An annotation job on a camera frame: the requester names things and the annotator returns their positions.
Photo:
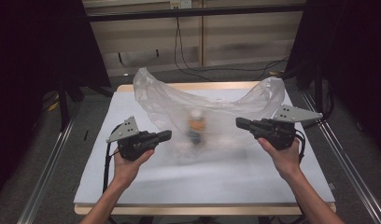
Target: metal rail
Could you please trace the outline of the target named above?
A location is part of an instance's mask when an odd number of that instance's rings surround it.
[[[94,13],[88,14],[88,21],[129,21],[143,19],[195,17],[195,16],[217,16],[233,14],[253,14],[272,12],[303,11],[305,4],[269,5],[258,7],[200,7],[187,9],[168,9],[141,12],[121,13]]]
[[[69,120],[65,129],[60,133],[56,141],[56,144],[53,150],[51,151],[48,162],[45,165],[42,175],[39,177],[39,180],[34,188],[33,194],[28,199],[27,204],[21,212],[20,218],[17,222],[18,224],[33,223],[39,205],[42,203],[43,197],[45,196],[45,192],[53,175],[54,168],[56,167],[56,164],[64,149],[68,136],[71,133],[72,127],[74,125],[74,120],[78,116],[79,109],[80,103],[77,103],[75,105],[75,111],[73,113],[72,118]]]
[[[302,97],[306,102],[307,106],[310,110],[317,111],[315,108],[315,102],[313,97],[308,92],[302,92]],[[327,121],[321,121],[318,125],[325,138],[327,139],[333,153],[336,156],[336,159],[341,164],[344,169],[348,179],[353,185],[356,192],[359,194],[360,199],[362,200],[365,208],[368,210],[371,215],[374,223],[381,223],[381,205],[379,201],[375,198],[374,194],[368,188],[366,183],[363,181],[356,167],[351,162],[350,158],[348,158],[344,148],[340,144],[339,140],[336,138],[333,133],[330,125]]]

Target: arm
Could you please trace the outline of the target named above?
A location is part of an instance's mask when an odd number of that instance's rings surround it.
[[[344,223],[330,207],[322,201],[307,181],[299,165],[299,140],[295,138],[292,146],[277,151],[263,138],[258,142],[269,153],[280,176],[287,181],[299,205],[311,223]]]
[[[81,224],[106,223],[120,195],[132,184],[138,174],[139,167],[153,154],[153,150],[146,151],[138,160],[124,160],[119,153],[114,156],[115,174],[108,188],[85,216]]]

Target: transparent plastic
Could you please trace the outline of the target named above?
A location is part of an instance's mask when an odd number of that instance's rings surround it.
[[[237,150],[255,144],[252,134],[236,127],[235,119],[269,119],[285,97],[280,78],[266,78],[240,99],[227,101],[172,88],[146,68],[135,75],[134,92],[135,100],[159,130],[173,132],[165,146],[179,158],[196,158],[205,152]]]

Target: white paper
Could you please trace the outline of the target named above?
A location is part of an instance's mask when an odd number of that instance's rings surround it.
[[[187,91],[214,99],[235,101],[249,90]],[[291,105],[288,95],[284,104]],[[106,119],[97,136],[92,154],[86,164],[74,203],[94,204],[103,189],[106,139],[112,130],[131,115],[140,131],[158,132],[147,113],[135,101],[133,92],[115,92]],[[302,125],[296,129],[303,132]],[[252,134],[244,131],[249,138]],[[109,179],[113,175],[113,160]],[[334,198],[318,165],[316,156],[306,140],[301,164],[304,174],[320,197],[327,203]],[[257,141],[247,148],[233,151],[210,151],[194,160],[179,161],[160,143],[154,155],[144,163],[133,184],[121,195],[122,205],[167,204],[261,204],[296,203],[287,183],[279,176],[270,156]]]

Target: wrist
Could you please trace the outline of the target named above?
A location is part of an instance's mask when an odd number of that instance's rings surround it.
[[[129,188],[130,183],[126,183],[124,181],[120,181],[120,180],[118,180],[117,178],[114,177],[112,179],[111,183],[109,184],[109,186],[112,187],[112,189],[124,191],[127,188]]]
[[[293,170],[283,174],[282,177],[288,183],[293,183],[302,180],[304,178],[304,174],[300,167],[296,167]]]

